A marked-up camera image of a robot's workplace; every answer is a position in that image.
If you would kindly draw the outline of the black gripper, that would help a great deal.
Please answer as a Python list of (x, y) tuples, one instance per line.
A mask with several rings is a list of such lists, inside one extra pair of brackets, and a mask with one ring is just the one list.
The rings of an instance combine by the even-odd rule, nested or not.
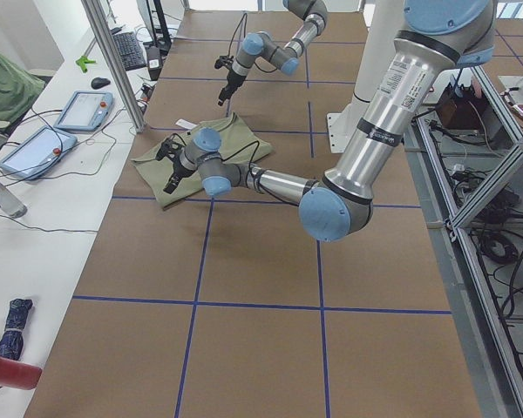
[(156, 152), (157, 161), (168, 158), (173, 165), (173, 173), (163, 188), (163, 192), (167, 194), (175, 192), (181, 180), (191, 177), (196, 171), (195, 165), (187, 159), (185, 150), (184, 144), (176, 141), (174, 137), (167, 137), (161, 142), (160, 148)]
[(242, 76), (233, 69), (234, 57), (229, 55), (219, 56), (214, 63), (216, 70), (222, 67), (228, 70), (227, 85), (221, 89), (218, 97), (218, 106), (223, 106), (227, 100), (231, 98), (231, 94), (234, 94), (244, 83), (246, 77)]

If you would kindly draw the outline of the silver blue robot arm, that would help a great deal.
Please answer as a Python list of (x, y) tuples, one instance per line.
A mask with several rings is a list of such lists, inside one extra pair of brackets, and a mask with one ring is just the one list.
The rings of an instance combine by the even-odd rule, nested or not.
[(198, 175), (210, 197), (244, 187), (296, 206), (305, 231), (331, 242), (363, 229), (373, 213), (373, 185), (444, 71), (484, 64), (493, 54), (494, 1), (379, 1), (351, 101), (327, 117), (336, 164), (305, 179), (223, 156), (220, 133), (197, 127), (189, 140), (170, 136), (155, 158), (172, 164), (165, 192)]
[(243, 85), (256, 60), (262, 58), (275, 70), (291, 76), (299, 65), (299, 59), (308, 45), (319, 37), (328, 22), (328, 10), (323, 1), (291, 0), (282, 1), (283, 6), (302, 20), (302, 26), (284, 45), (278, 45), (266, 31), (250, 32), (244, 35), (235, 56), (230, 52), (219, 56), (215, 69), (228, 70), (227, 84), (221, 89), (218, 105), (223, 106)]

